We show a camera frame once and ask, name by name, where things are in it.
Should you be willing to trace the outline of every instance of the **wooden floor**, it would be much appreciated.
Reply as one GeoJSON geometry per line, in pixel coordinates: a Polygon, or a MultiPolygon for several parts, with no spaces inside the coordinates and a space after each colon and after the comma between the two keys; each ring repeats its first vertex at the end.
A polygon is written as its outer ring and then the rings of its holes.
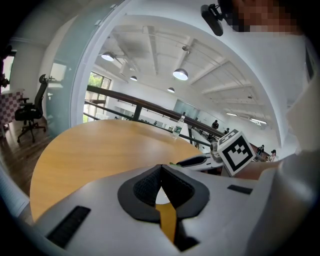
{"type": "MultiPolygon", "coordinates": [[[[47,126],[44,118],[37,121],[40,126],[47,126]]],[[[34,129],[35,143],[32,136],[27,132],[17,143],[21,133],[23,122],[14,121],[9,124],[9,130],[5,132],[6,138],[0,138],[0,161],[6,167],[8,174],[19,188],[29,197],[30,184],[34,168],[46,146],[51,142],[48,129],[34,129]]]]}

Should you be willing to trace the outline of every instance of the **wooden handrail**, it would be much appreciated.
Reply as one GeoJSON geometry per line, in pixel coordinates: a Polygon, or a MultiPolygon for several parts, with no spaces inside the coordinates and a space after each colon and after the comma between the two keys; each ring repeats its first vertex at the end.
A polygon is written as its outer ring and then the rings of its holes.
{"type": "MultiPolygon", "coordinates": [[[[159,106],[157,104],[154,104],[149,101],[146,101],[146,100],[143,100],[140,98],[136,98],[136,97],[133,97],[133,96],[121,93],[121,92],[117,92],[114,90],[108,90],[108,89],[102,89],[102,88],[91,86],[91,85],[88,85],[86,90],[89,92],[105,95],[105,96],[108,96],[111,98],[115,98],[115,99],[125,101],[125,102],[131,103],[131,104],[135,104],[137,106],[155,111],[157,113],[160,113],[162,115],[165,115],[165,116],[170,117],[175,120],[179,120],[181,118],[180,113],[174,112],[172,110],[166,109],[166,108],[159,106]]],[[[214,129],[214,128],[212,128],[202,122],[196,121],[188,116],[185,117],[184,122],[188,125],[191,125],[193,127],[197,127],[198,129],[206,131],[206,132],[208,132],[214,136],[217,136],[219,138],[221,138],[225,135],[224,133],[217,131],[216,129],[214,129]]]]}

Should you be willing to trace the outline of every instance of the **person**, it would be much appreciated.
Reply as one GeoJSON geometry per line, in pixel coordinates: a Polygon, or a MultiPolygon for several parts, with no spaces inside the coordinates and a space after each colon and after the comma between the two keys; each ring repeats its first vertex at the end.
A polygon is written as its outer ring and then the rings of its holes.
{"type": "Polygon", "coordinates": [[[262,156],[263,152],[265,152],[265,145],[262,145],[261,147],[258,147],[256,153],[259,155],[259,156],[262,156]]]}
{"type": "Polygon", "coordinates": [[[211,127],[214,128],[214,129],[218,129],[218,128],[219,128],[218,120],[215,120],[215,121],[212,123],[211,127]]]}
{"type": "Polygon", "coordinates": [[[274,162],[276,158],[277,151],[274,149],[271,151],[271,155],[269,156],[268,162],[274,162]]]}

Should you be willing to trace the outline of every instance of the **metal railing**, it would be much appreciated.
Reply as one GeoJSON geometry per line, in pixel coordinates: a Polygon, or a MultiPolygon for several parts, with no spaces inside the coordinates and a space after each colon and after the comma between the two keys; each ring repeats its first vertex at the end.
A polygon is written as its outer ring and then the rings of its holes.
{"type": "MultiPolygon", "coordinates": [[[[87,91],[92,92],[92,93],[96,93],[96,94],[99,94],[99,95],[105,95],[107,97],[111,97],[111,98],[117,99],[118,101],[129,103],[132,106],[135,105],[136,107],[135,107],[135,111],[134,111],[134,114],[133,114],[133,117],[132,117],[132,116],[128,116],[126,114],[120,113],[118,111],[115,111],[113,109],[109,109],[107,107],[99,106],[98,104],[103,103],[102,102],[103,100],[95,100],[95,99],[93,99],[93,100],[85,100],[84,101],[85,105],[91,105],[91,106],[97,107],[97,108],[99,108],[101,110],[104,110],[104,111],[113,113],[115,115],[124,117],[124,118],[126,118],[128,120],[132,120],[132,121],[136,121],[136,122],[140,122],[140,123],[145,123],[145,124],[148,124],[148,125],[151,125],[151,126],[155,126],[157,128],[166,130],[166,131],[168,131],[170,133],[172,133],[172,130],[168,130],[168,129],[165,129],[163,127],[159,127],[157,125],[154,125],[154,124],[139,120],[139,117],[140,117],[142,109],[147,110],[147,111],[152,111],[153,113],[156,113],[156,114],[158,114],[160,116],[166,117],[168,119],[174,119],[176,121],[181,118],[181,114],[180,113],[177,113],[175,111],[166,109],[164,107],[161,107],[159,105],[153,104],[153,103],[148,102],[146,100],[143,100],[143,99],[140,99],[140,98],[136,98],[136,97],[124,94],[124,93],[120,93],[120,92],[113,91],[113,90],[108,90],[108,89],[102,89],[102,88],[95,87],[95,86],[90,86],[90,85],[87,86],[87,91]]],[[[94,120],[100,120],[99,118],[97,118],[95,116],[92,116],[92,115],[90,115],[88,113],[84,112],[83,114],[86,115],[87,117],[90,117],[90,118],[94,119],[94,120]]],[[[192,119],[192,118],[190,118],[188,116],[185,117],[184,122],[187,125],[192,126],[193,128],[198,128],[201,131],[205,131],[205,132],[207,132],[209,134],[212,134],[216,138],[221,138],[221,137],[224,136],[224,134],[222,132],[219,132],[216,129],[213,129],[212,127],[210,127],[210,126],[208,126],[208,125],[206,125],[204,123],[201,123],[201,122],[199,122],[197,120],[194,120],[194,119],[192,119]]],[[[197,139],[192,138],[192,137],[185,136],[183,134],[180,134],[179,136],[181,138],[190,140],[190,142],[196,142],[198,144],[202,144],[202,145],[205,145],[205,146],[208,146],[208,147],[210,146],[209,141],[208,141],[208,143],[205,143],[203,141],[197,140],[197,139]]]]}

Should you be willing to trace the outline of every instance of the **window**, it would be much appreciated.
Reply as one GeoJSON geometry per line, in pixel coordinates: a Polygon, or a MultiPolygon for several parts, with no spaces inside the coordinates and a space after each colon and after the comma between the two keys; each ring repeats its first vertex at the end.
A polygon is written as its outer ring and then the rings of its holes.
{"type": "MultiPolygon", "coordinates": [[[[15,55],[16,55],[16,52],[12,51],[11,55],[9,55],[3,60],[3,73],[5,75],[5,78],[8,79],[9,82],[10,82],[11,69],[14,63],[15,55]]],[[[9,90],[10,90],[10,84],[8,84],[5,88],[1,86],[1,92],[5,92],[9,90]]]]}
{"type": "MultiPolygon", "coordinates": [[[[108,79],[102,75],[99,75],[97,73],[94,73],[94,72],[90,73],[90,77],[89,77],[89,81],[88,81],[89,86],[95,86],[95,87],[99,87],[99,88],[108,90],[110,88],[110,84],[111,84],[110,79],[108,79]]],[[[98,103],[98,105],[101,107],[105,107],[107,96],[102,95],[102,94],[98,94],[98,93],[94,93],[91,91],[86,91],[85,100],[91,101],[92,103],[95,103],[94,100],[102,100],[102,101],[104,101],[104,103],[98,103]]],[[[105,113],[106,113],[105,110],[97,108],[96,106],[88,105],[88,104],[84,105],[83,112],[85,112],[91,116],[94,116],[96,118],[99,118],[99,119],[101,119],[102,115],[105,115],[105,113]]],[[[92,118],[90,118],[86,115],[83,116],[84,123],[90,122],[92,120],[93,120],[92,118]]]]}

